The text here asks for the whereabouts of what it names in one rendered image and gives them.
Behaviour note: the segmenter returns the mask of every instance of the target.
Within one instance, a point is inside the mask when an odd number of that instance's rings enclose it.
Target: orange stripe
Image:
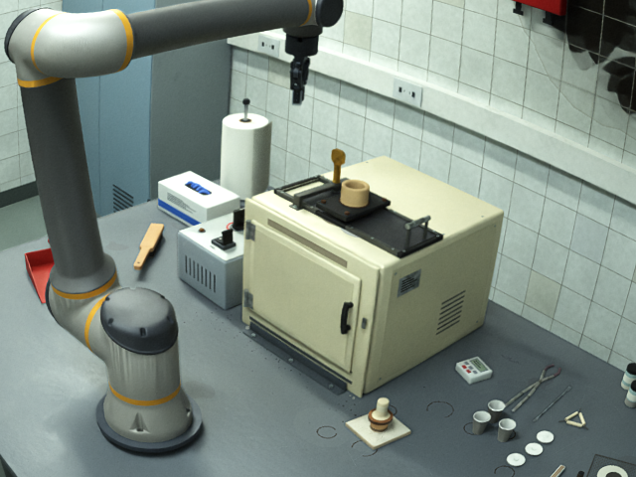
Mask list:
[[[35,49],[36,49],[36,40],[38,40],[38,35],[40,35],[40,31],[44,28],[44,26],[47,23],[49,23],[50,20],[53,20],[54,18],[56,18],[58,15],[62,15],[62,13],[58,13],[57,15],[54,15],[53,17],[47,18],[42,23],[42,25],[40,25],[40,27],[36,31],[36,34],[33,36],[33,40],[31,41],[31,61],[33,62],[33,66],[36,67],[36,70],[38,70],[39,72],[40,72],[40,69],[38,68],[38,65],[36,65],[36,57],[35,57],[35,54],[34,54]]]
[[[116,279],[117,272],[115,271],[115,274],[112,275],[112,278],[110,278],[105,285],[100,286],[97,290],[89,291],[87,293],[64,293],[63,291],[54,288],[53,285],[51,286],[51,289],[55,291],[56,294],[60,295],[63,298],[68,298],[69,300],[86,300],[87,298],[92,298],[93,296],[100,295],[101,293],[106,291],[112,286]]]
[[[40,87],[40,86],[46,86],[47,84],[52,84],[59,80],[61,80],[61,78],[55,78],[55,77],[36,79],[35,81],[24,81],[23,79],[18,79],[18,84],[21,87]]]
[[[314,4],[312,3],[312,0],[307,0],[307,3],[309,4],[309,15],[307,15],[307,20],[305,20],[305,23],[309,21],[311,15],[314,13]]]
[[[130,64],[130,60],[132,59],[134,37],[132,36],[132,27],[130,26],[128,17],[126,17],[120,10],[111,9],[110,11],[114,12],[114,14],[119,17],[119,20],[121,20],[121,23],[123,23],[123,29],[126,31],[126,58],[124,58],[123,65],[119,69],[121,71]]]
[[[179,385],[177,387],[177,389],[171,393],[168,396],[162,397],[160,399],[154,399],[154,400],[139,400],[139,399],[131,399],[130,397],[126,397],[126,396],[122,396],[120,393],[118,393],[116,390],[114,390],[112,388],[112,386],[110,385],[110,383],[108,383],[108,387],[110,388],[110,391],[115,395],[116,398],[123,400],[124,402],[128,402],[129,404],[133,404],[133,405],[158,405],[158,404],[163,404],[165,402],[168,402],[169,400],[173,399],[181,390],[181,385]]]
[[[90,323],[92,323],[92,319],[95,317],[95,313],[97,313],[97,310],[99,309],[99,307],[101,306],[101,304],[105,301],[107,297],[108,295],[104,296],[97,303],[95,303],[95,306],[93,306],[92,309],[90,310],[90,313],[88,313],[88,318],[86,318],[86,324],[83,326],[83,338],[86,341],[86,345],[91,351],[92,351],[92,348],[90,347],[90,340],[88,339],[88,332],[90,331]]]

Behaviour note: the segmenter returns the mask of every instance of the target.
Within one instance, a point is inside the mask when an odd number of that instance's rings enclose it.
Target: paper towel roll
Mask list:
[[[221,134],[221,187],[242,199],[260,194],[269,184],[271,122],[258,114],[231,114]]]

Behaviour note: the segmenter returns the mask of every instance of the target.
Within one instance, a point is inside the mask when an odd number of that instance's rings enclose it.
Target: electrical outlet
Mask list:
[[[394,98],[415,107],[421,107],[422,88],[403,79],[394,79]]]
[[[280,40],[274,40],[267,35],[258,35],[258,52],[278,58],[280,52]]]

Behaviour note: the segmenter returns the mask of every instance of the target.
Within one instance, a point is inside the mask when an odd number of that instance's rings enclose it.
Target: table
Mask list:
[[[141,272],[132,263],[151,222],[165,242]],[[202,410],[204,431],[187,448],[139,455],[106,441],[95,421],[105,394],[105,365],[49,315],[25,269],[24,253],[44,238],[0,253],[0,455],[18,477],[198,476],[491,476],[512,452],[525,454],[540,430],[555,435],[517,476],[564,477],[587,470],[594,454],[636,463],[636,410],[623,403],[622,372],[514,313],[490,303],[485,325],[363,398],[336,396],[255,343],[240,307],[224,311],[177,276],[183,225],[156,201],[100,218],[104,249],[123,286],[164,294],[180,326],[182,385]],[[493,378],[467,385],[454,371],[480,356]],[[541,370],[562,367],[515,414],[517,436],[497,441],[491,426],[470,435],[473,412],[508,400]],[[568,386],[537,423],[532,419]],[[372,451],[345,427],[387,397],[412,434]],[[582,408],[589,430],[558,423]],[[513,475],[499,468],[498,476]]]

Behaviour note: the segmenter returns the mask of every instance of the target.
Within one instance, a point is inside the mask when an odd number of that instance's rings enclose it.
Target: red box on wall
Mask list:
[[[565,6],[567,0],[517,0],[519,3],[528,5],[531,7],[539,8],[546,12],[554,13],[555,15],[565,15]]]

